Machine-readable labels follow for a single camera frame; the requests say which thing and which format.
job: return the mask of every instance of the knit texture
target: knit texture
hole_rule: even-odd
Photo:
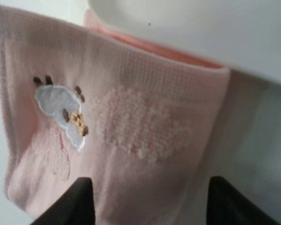
[[[73,126],[83,115],[88,134],[80,152],[40,108],[40,101],[52,98],[36,98],[35,77],[45,75],[83,93],[73,115],[56,105],[58,119]],[[36,218],[78,177],[91,177],[96,223],[171,224],[228,82],[226,68],[177,62],[0,7],[0,93],[10,151],[6,196]]]
[[[202,66],[207,68],[221,68],[220,65],[212,63],[207,60],[199,59],[197,57],[175,51],[173,49],[167,48],[165,46],[153,44],[151,42],[132,37],[127,34],[117,32],[115,30],[109,29],[105,26],[99,18],[96,16],[93,9],[88,9],[84,14],[84,26],[90,30],[96,31],[101,34],[105,34],[115,40],[122,43],[126,43],[130,46],[145,50],[152,54],[156,54],[167,59],[176,60],[179,62],[189,63],[196,66]]]

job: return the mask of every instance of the pink sock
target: pink sock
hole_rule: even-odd
[[[0,7],[6,196],[36,218],[91,177],[96,224],[171,224],[228,81],[226,68]]]
[[[108,29],[107,27],[102,24],[96,15],[92,12],[91,9],[88,9],[85,12],[84,15],[84,26],[86,28],[89,28],[90,30],[96,31],[101,34],[105,34],[109,37],[112,37],[120,42],[126,43],[130,46],[145,50],[147,52],[165,57],[167,59],[184,62],[196,66],[202,66],[207,68],[222,68],[222,66],[217,65],[215,63],[199,59],[197,57],[187,55],[182,52],[178,52],[172,49],[169,49],[164,46],[156,45],[153,43],[150,43],[148,41],[144,41],[141,39],[138,39],[136,37],[129,36],[127,34],[122,34],[117,31],[113,31]]]

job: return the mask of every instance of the embroidered bee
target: embroidered bee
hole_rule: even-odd
[[[76,86],[75,91],[71,91],[65,86],[53,85],[48,75],[45,83],[39,77],[34,77],[33,81],[37,86],[35,99],[41,111],[54,118],[66,131],[71,144],[81,152],[89,128],[85,125],[81,112],[81,104],[85,102],[85,98],[80,87]]]

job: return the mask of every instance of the white surface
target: white surface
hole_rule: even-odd
[[[115,30],[281,84],[281,0],[89,2]]]
[[[82,25],[86,0],[0,0],[0,4],[29,10]],[[3,178],[7,162],[7,141],[0,111],[0,225],[28,225],[32,222],[25,212],[7,200],[3,194]]]

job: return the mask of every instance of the embroidered stitching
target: embroidered stitching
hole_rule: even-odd
[[[32,140],[32,148],[41,157],[46,170],[61,180],[67,180],[70,175],[70,160],[67,149],[62,141],[58,127],[51,127],[45,132],[38,132]]]
[[[85,145],[85,136],[89,128],[84,124],[81,103],[85,101],[80,87],[75,91],[61,85],[53,85],[50,76],[46,75],[45,84],[39,77],[34,77],[37,86],[35,98],[41,111],[53,117],[57,124],[66,131],[71,144],[78,152]]]
[[[193,130],[174,119],[170,108],[132,88],[112,89],[92,104],[95,131],[108,146],[135,153],[149,162],[187,148]]]

